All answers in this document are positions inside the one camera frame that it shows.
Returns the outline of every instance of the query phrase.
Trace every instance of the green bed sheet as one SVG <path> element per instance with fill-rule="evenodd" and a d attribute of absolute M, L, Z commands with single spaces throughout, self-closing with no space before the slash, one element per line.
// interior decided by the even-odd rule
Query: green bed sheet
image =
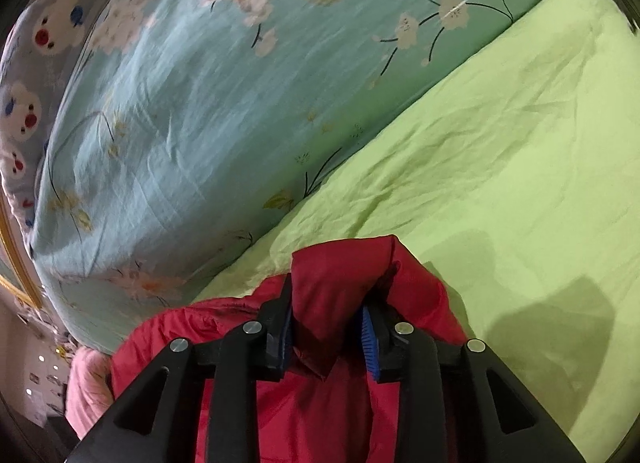
<path fill-rule="evenodd" d="M 295 250 L 396 234 L 589 463 L 640 411 L 640 40 L 544 0 L 329 177 L 198 300 Z"/>

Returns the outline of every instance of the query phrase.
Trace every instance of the triangular cutout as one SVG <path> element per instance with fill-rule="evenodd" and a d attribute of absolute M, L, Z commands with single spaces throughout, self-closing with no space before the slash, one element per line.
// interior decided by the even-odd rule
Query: triangular cutout
<path fill-rule="evenodd" d="M 498 373 L 489 369 L 486 378 L 494 397 L 495 410 L 498 413 L 500 429 L 505 434 L 529 429 L 536 419 L 518 398 L 518 395 L 500 378 Z"/>
<path fill-rule="evenodd" d="M 158 405 L 166 383 L 166 370 L 158 371 L 145 385 L 128 407 L 115 420 L 121 429 L 132 430 L 143 436 L 149 435 L 156 420 Z"/>

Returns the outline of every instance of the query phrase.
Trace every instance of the red nose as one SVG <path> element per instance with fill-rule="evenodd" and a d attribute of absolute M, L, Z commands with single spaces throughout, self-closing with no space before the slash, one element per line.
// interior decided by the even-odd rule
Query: red nose
<path fill-rule="evenodd" d="M 33 113 L 29 113 L 27 116 L 24 117 L 24 125 L 25 127 L 27 127 L 27 129 L 31 129 L 36 124 L 37 121 L 38 121 L 38 118 Z"/>
<path fill-rule="evenodd" d="M 38 30 L 38 32 L 36 33 L 35 40 L 38 46 L 44 46 L 45 44 L 47 44 L 49 42 L 48 31 L 45 30 L 44 28 L 41 30 Z"/>

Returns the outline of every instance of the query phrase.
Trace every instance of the red garment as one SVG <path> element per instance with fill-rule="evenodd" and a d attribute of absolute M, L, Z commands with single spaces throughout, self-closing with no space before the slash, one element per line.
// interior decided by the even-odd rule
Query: red garment
<path fill-rule="evenodd" d="M 358 339 L 345 340 L 345 328 L 376 287 L 388 290 L 388 303 L 415 327 L 461 345 L 465 334 L 449 310 L 443 284 L 395 236 L 308 247 L 293 254 L 291 274 L 298 359 L 281 382 L 257 383 L 261 461 L 391 463 L 399 384 L 369 378 Z M 146 321 L 113 357 L 116 397 L 172 339 L 219 339 L 254 319 L 264 301 L 280 294 L 283 282 L 283 275 L 270 277 L 251 296 L 211 299 Z M 196 450 L 200 463 L 211 392 L 207 382 Z"/>

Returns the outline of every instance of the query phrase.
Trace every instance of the bed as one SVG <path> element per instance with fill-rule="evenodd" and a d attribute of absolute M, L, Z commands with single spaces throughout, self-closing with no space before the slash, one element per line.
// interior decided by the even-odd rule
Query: bed
<path fill-rule="evenodd" d="M 639 18 L 540 1 L 35 0 L 0 68 L 12 241 L 112 352 L 301 247 L 397 234 L 590 463 L 632 461 Z"/>

